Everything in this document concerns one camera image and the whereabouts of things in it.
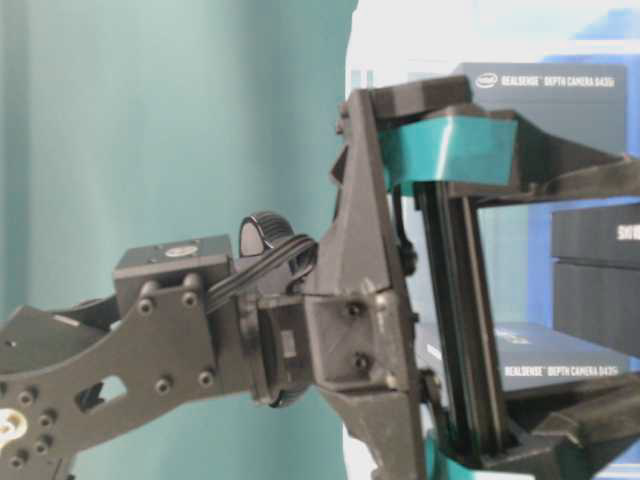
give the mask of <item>intel logo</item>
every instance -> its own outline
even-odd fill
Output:
[[[495,73],[483,73],[476,78],[476,87],[493,88],[498,83],[498,76]]]

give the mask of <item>robotic arm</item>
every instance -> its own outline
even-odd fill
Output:
[[[423,127],[437,154],[416,166]],[[488,206],[637,195],[640,162],[485,112],[463,77],[357,90],[337,130],[336,213],[319,242],[261,212],[242,223],[240,258],[227,237],[136,248],[114,296],[14,313],[0,332],[0,478],[68,480],[76,453],[183,403],[248,392],[281,408],[311,385],[367,444],[376,480],[454,478],[445,461],[587,479],[640,435],[635,375],[502,391],[477,224]],[[473,166],[470,145],[506,160]],[[444,379],[414,360],[401,195],[424,216]],[[421,403],[439,451],[428,469]]]

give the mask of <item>black knob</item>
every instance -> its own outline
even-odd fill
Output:
[[[240,225],[240,256],[261,255],[293,235],[289,222],[274,212],[257,212]]]

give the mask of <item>cutout hole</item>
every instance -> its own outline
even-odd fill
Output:
[[[126,394],[127,387],[122,379],[112,375],[78,393],[75,401],[82,413],[91,413],[96,408],[106,406]]]

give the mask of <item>teal backdrop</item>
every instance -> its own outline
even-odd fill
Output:
[[[275,209],[328,227],[355,0],[2,0],[0,309],[111,291],[129,247]],[[342,479],[315,393],[193,404],[83,453],[79,480]]]

